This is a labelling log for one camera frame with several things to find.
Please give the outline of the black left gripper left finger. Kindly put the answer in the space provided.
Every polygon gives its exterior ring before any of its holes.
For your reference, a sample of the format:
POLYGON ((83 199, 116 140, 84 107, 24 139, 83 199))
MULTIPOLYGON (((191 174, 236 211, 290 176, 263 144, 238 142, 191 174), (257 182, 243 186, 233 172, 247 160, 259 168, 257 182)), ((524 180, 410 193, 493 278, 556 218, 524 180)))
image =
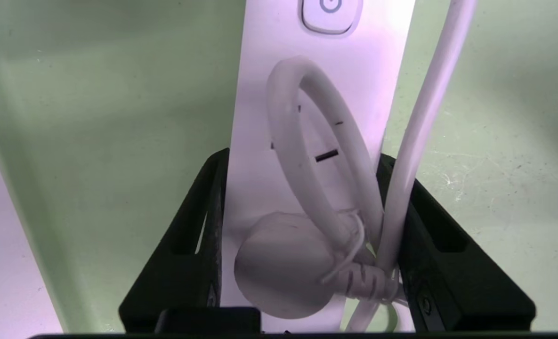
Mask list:
POLYGON ((229 154, 225 148, 208 157, 120 304, 119 316, 126 332, 153 332, 167 309, 220 305, 229 154))

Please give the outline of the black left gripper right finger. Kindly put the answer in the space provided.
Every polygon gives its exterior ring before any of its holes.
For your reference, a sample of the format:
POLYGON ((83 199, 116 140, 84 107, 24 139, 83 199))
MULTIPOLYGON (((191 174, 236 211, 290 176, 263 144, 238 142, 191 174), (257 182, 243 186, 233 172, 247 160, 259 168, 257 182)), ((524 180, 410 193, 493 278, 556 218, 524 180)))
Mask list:
POLYGON ((398 266, 416 332, 528 332, 529 296, 415 181, 398 266))

